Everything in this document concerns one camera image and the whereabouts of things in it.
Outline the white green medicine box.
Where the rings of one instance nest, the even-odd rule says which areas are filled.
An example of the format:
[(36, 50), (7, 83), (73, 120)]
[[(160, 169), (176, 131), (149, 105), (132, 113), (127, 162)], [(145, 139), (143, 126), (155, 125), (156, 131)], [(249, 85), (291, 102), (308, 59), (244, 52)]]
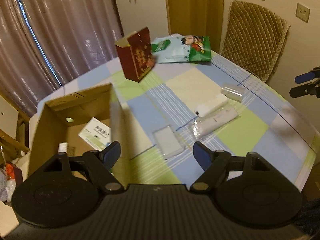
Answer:
[(111, 128), (96, 118), (92, 118), (78, 136), (94, 150), (102, 151), (111, 144)]

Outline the white tube in wrapper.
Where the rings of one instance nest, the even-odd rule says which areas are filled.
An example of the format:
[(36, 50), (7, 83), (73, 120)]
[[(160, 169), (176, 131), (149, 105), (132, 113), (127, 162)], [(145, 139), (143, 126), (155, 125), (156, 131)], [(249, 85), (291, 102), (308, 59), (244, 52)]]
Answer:
[(207, 116), (195, 119), (190, 124), (189, 129), (195, 139), (201, 139), (233, 121), (238, 116), (239, 113), (233, 106), (226, 105)]

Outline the open brown cardboard box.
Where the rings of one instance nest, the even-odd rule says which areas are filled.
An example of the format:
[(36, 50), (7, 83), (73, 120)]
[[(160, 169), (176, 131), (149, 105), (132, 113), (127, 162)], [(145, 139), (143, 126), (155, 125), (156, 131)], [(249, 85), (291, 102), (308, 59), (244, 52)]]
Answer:
[(121, 155), (111, 171), (127, 186), (130, 169), (125, 116), (111, 83), (74, 92), (44, 104), (31, 147), (28, 175), (31, 176), (57, 154), (60, 143), (66, 142), (74, 148), (76, 156), (91, 150), (92, 147), (80, 138), (79, 133), (92, 118), (108, 126), (111, 141), (120, 143)]

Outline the quilted tan chair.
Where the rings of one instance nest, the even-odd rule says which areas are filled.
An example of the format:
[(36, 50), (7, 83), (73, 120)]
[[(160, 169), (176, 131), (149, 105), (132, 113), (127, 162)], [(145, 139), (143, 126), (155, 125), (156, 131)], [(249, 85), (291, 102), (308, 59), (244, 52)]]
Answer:
[(233, 1), (221, 55), (263, 82), (275, 73), (290, 25), (258, 4)]

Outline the checkered pastel tablecloth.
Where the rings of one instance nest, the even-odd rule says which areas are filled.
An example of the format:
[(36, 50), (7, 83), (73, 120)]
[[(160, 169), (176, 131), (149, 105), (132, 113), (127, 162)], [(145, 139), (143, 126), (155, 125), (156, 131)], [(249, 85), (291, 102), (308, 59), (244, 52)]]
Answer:
[(302, 189), (319, 153), (319, 133), (267, 84), (224, 57), (160, 63), (140, 82), (113, 59), (38, 105), (29, 172), (58, 152), (80, 156), (113, 141), (123, 184), (190, 186), (203, 170), (194, 142), (234, 156), (258, 152)]

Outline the clear plastic small box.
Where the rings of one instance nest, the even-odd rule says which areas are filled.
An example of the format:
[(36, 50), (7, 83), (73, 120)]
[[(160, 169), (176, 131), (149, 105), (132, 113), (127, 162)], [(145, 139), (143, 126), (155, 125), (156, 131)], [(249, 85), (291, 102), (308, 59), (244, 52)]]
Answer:
[(245, 89), (231, 83), (225, 83), (221, 88), (221, 94), (225, 95), (231, 100), (241, 103), (244, 98)]

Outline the dark red gift box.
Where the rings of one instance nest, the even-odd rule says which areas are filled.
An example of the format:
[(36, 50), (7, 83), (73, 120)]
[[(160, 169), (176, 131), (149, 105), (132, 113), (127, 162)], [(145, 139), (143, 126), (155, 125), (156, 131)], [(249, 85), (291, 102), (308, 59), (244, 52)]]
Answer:
[(148, 27), (124, 36), (115, 46), (126, 79), (140, 82), (154, 67)]

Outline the green white snack bag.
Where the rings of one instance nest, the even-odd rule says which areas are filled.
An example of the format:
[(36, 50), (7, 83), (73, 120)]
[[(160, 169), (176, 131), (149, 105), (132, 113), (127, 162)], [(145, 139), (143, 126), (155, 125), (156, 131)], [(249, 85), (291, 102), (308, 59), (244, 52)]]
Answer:
[(208, 62), (212, 58), (208, 36), (172, 34), (152, 41), (151, 50), (157, 63)]

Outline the tan wooden door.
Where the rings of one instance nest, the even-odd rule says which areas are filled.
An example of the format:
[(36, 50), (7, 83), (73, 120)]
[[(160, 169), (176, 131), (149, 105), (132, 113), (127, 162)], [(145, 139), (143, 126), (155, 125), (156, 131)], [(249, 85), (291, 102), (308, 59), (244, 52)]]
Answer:
[(219, 52), (224, 0), (166, 0), (170, 34), (208, 36)]

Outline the mauve window curtain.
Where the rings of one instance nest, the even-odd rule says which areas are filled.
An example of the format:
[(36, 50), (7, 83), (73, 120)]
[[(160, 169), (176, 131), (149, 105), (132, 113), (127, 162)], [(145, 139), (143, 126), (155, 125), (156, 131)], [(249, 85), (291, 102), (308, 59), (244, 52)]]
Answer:
[(28, 116), (117, 56), (115, 0), (1, 0), (1, 94)]

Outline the beige single wall socket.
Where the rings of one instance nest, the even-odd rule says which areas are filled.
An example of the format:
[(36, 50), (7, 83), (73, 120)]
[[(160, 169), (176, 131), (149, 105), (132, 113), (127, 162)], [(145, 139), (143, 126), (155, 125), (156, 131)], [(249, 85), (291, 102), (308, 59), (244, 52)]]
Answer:
[(304, 21), (305, 23), (308, 23), (309, 17), (310, 17), (310, 9), (300, 3), (297, 3), (296, 8), (296, 17), (300, 20)]

